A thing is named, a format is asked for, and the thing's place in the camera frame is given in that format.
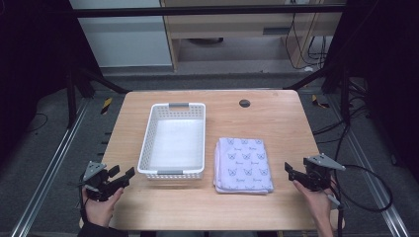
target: folded cloth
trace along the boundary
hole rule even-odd
[[[215,189],[220,193],[267,194],[273,191],[261,139],[220,138],[214,152]]]

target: white plastic basket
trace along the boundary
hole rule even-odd
[[[204,104],[153,105],[138,172],[150,180],[201,179],[205,167],[205,144]]]

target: wire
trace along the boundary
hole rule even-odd
[[[83,174],[80,175],[79,184],[84,183],[83,182],[84,174],[85,173],[83,173]],[[81,218],[86,223],[86,222],[89,221],[87,219],[87,213],[86,213],[86,203],[89,200],[89,198],[87,197],[86,202],[83,201],[83,186],[84,185],[79,185],[79,187],[78,187],[78,190],[79,190],[79,203],[80,203],[80,214],[81,214]]]
[[[314,60],[318,60],[320,58],[320,56],[326,57],[326,55],[327,55],[327,52],[325,52],[326,37],[323,37],[323,44],[322,44],[322,48],[321,48],[320,52],[311,52],[310,51],[311,48],[312,48],[312,45],[314,43],[314,39],[315,39],[315,37],[312,37],[311,41],[310,41],[310,44],[308,45],[308,50],[307,50],[308,57],[311,58],[311,59],[314,59]]]
[[[36,116],[43,116],[45,118],[45,121],[41,125],[39,125],[38,127],[34,128],[34,129],[31,129],[31,130],[27,130],[26,132],[33,132],[33,131],[39,130],[39,129],[41,129],[41,127],[46,125],[46,123],[48,122],[48,116],[46,114],[36,113]]]
[[[351,119],[356,118],[356,117],[357,117],[357,116],[356,116],[356,113],[358,113],[358,112],[359,112],[359,111],[361,111],[361,110],[365,110],[366,108],[367,108],[366,106],[361,106],[361,107],[357,108],[356,110],[352,111],[352,112],[350,113]],[[327,125],[327,126],[325,126],[325,127],[323,127],[323,128],[320,128],[320,129],[318,129],[318,130],[314,131],[314,132],[313,132],[313,135],[318,135],[318,134],[321,134],[321,133],[324,133],[324,132],[327,132],[327,131],[333,130],[334,128],[338,127],[340,124],[342,124],[342,123],[344,123],[344,122],[345,122],[345,121],[344,121],[343,119],[341,119],[341,120],[339,120],[339,121],[337,121],[337,122],[335,122],[335,123],[332,123],[332,124],[330,124],[330,125]]]
[[[357,28],[354,30],[354,32],[350,35],[350,37],[345,41],[345,43],[344,43],[344,45],[341,47],[341,49],[338,51],[338,53],[337,53],[337,55],[343,55],[343,56],[341,56],[341,57],[334,57],[334,58],[331,58],[331,61],[342,61],[342,60],[344,60],[345,58],[346,58],[346,55],[347,55],[347,52],[348,52],[348,48],[349,48],[349,44],[350,43],[352,43],[352,41],[354,40],[354,38],[355,38],[355,36],[358,34],[358,32],[361,30],[361,28],[362,28],[362,26],[364,25],[364,23],[367,21],[367,19],[370,17],[370,15],[373,13],[373,11],[374,11],[374,9],[376,8],[376,6],[377,6],[377,3],[378,3],[378,0],[375,2],[375,4],[374,4],[374,6],[371,8],[371,10],[368,12],[368,14],[366,15],[366,17],[361,21],[361,23],[357,26]],[[353,113],[351,113],[351,115],[350,115],[350,119],[352,119],[352,116],[357,112],[357,111],[360,111],[360,110],[363,110],[364,109],[364,107],[362,107],[362,109],[361,108],[359,108],[359,109],[357,109],[355,112],[353,112]],[[344,128],[344,132],[342,133],[342,135],[341,135],[341,138],[339,139],[339,144],[338,144],[338,147],[337,147],[337,150],[336,150],[336,155],[335,155],[335,160],[337,159],[337,157],[338,157],[338,154],[339,154],[339,150],[340,150],[340,147],[341,147],[341,144],[342,144],[342,140],[343,140],[343,138],[344,138],[344,136],[345,136],[345,134],[346,134],[346,132],[349,130],[349,125],[348,124],[346,124],[346,126],[345,126],[345,128]],[[385,187],[385,189],[387,190],[387,192],[388,192],[388,195],[389,195],[389,202],[388,202],[388,205],[387,206],[385,206],[385,207],[383,207],[383,208],[370,208],[370,207],[367,207],[367,206],[363,206],[363,205],[361,205],[361,204],[359,204],[359,203],[357,203],[357,202],[355,202],[355,201],[353,201],[350,197],[348,197],[343,191],[342,191],[342,189],[340,188],[340,186],[339,186],[339,182],[338,182],[338,179],[337,179],[337,171],[336,170],[334,170],[334,173],[335,173],[335,179],[336,179],[336,187],[338,188],[338,190],[339,190],[339,194],[342,194],[342,195],[344,195],[350,202],[352,202],[353,204],[355,204],[356,206],[358,206],[358,207],[360,207],[360,208],[362,208],[362,209],[365,209],[365,210],[369,210],[369,211],[383,211],[383,210],[386,210],[386,209],[388,209],[391,205],[392,205],[392,202],[393,202],[393,197],[392,197],[392,192],[391,192],[391,190],[390,190],[390,188],[386,185],[386,183],[382,180],[382,178],[380,178],[377,174],[375,174],[375,173],[373,173],[372,171],[369,171],[369,170],[367,170],[366,168],[363,168],[363,167],[358,167],[358,166],[354,166],[354,165],[346,165],[346,167],[356,167],[356,168],[360,168],[360,169],[363,169],[363,170],[365,170],[365,171],[367,171],[367,172],[369,172],[369,173],[371,173],[371,174],[373,174],[376,178],[378,178],[381,182],[382,182],[382,184],[384,185],[384,187]],[[340,200],[340,195],[337,195],[336,196],[337,198],[338,198],[338,200],[339,201],[341,201]],[[342,206],[341,206],[341,208],[339,208],[339,214],[338,214],[338,236],[339,237],[341,237],[342,236],[342,232],[343,232],[343,226],[342,226],[342,224],[343,224],[343,211],[344,211],[344,209],[342,208]]]
[[[292,29],[293,29],[293,34],[294,34],[294,36],[295,36],[296,45],[298,46],[299,56],[301,57],[302,61],[304,61],[304,62],[305,62],[305,64],[307,64],[307,65],[305,65],[304,67],[296,67],[296,66],[294,66],[294,65],[293,65],[293,61],[291,60],[291,55],[290,55],[290,52],[289,52],[289,50],[288,50],[288,38],[289,38],[289,35],[290,35],[290,33],[291,33]],[[287,51],[287,54],[288,54],[288,56],[289,56],[289,59],[290,59],[291,65],[292,65],[292,67],[293,67],[294,69],[303,69],[303,68],[305,68],[306,66],[314,66],[314,65],[316,65],[316,64],[317,64],[317,63],[307,62],[307,61],[305,60],[304,56],[302,55],[302,49],[301,49],[301,46],[300,46],[300,44],[299,44],[299,40],[298,40],[298,37],[297,37],[297,35],[296,35],[296,30],[295,30],[295,13],[293,13],[293,20],[292,20],[292,22],[291,22],[291,25],[290,25],[290,30],[289,30],[289,32],[287,33],[287,37],[286,37],[286,51]]]
[[[315,143],[316,143],[316,144],[324,144],[324,143],[331,143],[331,142],[335,142],[335,141],[338,141],[338,140],[340,140],[340,138],[336,138],[336,139],[333,139],[333,140],[328,140],[328,141],[316,141]]]
[[[345,124],[345,128],[343,129],[342,135],[339,139],[338,147],[336,148],[336,153],[335,153],[335,156],[334,156],[335,161],[338,159],[339,151],[340,151],[340,148],[341,148],[341,145],[342,145],[342,142],[343,142],[343,138],[345,137],[346,133],[348,133],[349,127],[350,127],[350,125]]]
[[[361,169],[361,170],[363,170],[363,171],[365,171],[365,172],[373,175],[374,177],[376,177],[382,183],[382,185],[385,188],[385,191],[388,194],[388,204],[386,206],[381,207],[381,208],[373,208],[373,207],[362,205],[362,204],[354,201],[338,185],[339,186],[339,190],[340,190],[342,196],[344,196],[348,201],[350,201],[352,204],[354,204],[355,206],[357,206],[357,207],[359,207],[361,209],[364,209],[364,210],[367,210],[367,211],[371,211],[371,212],[382,212],[382,211],[385,211],[385,210],[389,209],[392,206],[392,204],[393,204],[393,194],[392,194],[392,191],[391,191],[390,187],[387,185],[387,183],[382,179],[382,177],[380,177],[378,174],[374,173],[373,171],[371,171],[371,170],[369,170],[367,168],[358,166],[358,165],[343,165],[343,166],[345,166],[346,168]]]
[[[351,98],[350,100],[349,100],[349,103],[351,103],[351,102],[353,102],[353,101],[355,101],[355,100],[361,100],[361,101],[365,101],[365,97],[364,96],[357,96],[357,97],[353,97],[353,98]]]
[[[326,44],[327,44],[326,37],[323,37],[323,43],[321,45],[320,58],[318,59],[318,63],[317,63],[317,66],[318,66],[319,69],[323,67],[324,62],[326,61],[326,55],[327,55]]]

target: aluminum rail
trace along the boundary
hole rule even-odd
[[[71,18],[104,17],[151,17],[185,15],[225,15],[225,14],[274,14],[274,13],[336,13],[347,10],[360,10],[366,6],[347,6],[345,4],[301,4],[301,5],[238,5],[203,7],[155,7],[120,9],[74,9],[71,11],[50,11],[52,16]]]
[[[51,187],[52,182],[54,181],[59,167],[61,166],[61,163],[64,160],[65,154],[67,153],[68,148],[70,147],[70,144],[79,128],[79,125],[81,121],[84,119],[89,102],[90,100],[88,99],[83,99],[81,101],[77,120],[75,121],[72,127],[67,128],[67,131],[65,132],[61,140],[61,143],[59,144],[54,156],[49,162],[49,165],[37,187],[37,190],[32,196],[31,201],[27,205],[25,212],[22,214],[18,223],[13,228],[11,234],[12,237],[25,237],[28,235],[31,226],[34,223],[34,220],[41,209],[43,201],[46,198],[49,188]]]

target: basket handle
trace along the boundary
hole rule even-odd
[[[157,175],[183,175],[183,171],[182,170],[157,171]]]
[[[169,103],[169,108],[188,107],[189,103]]]

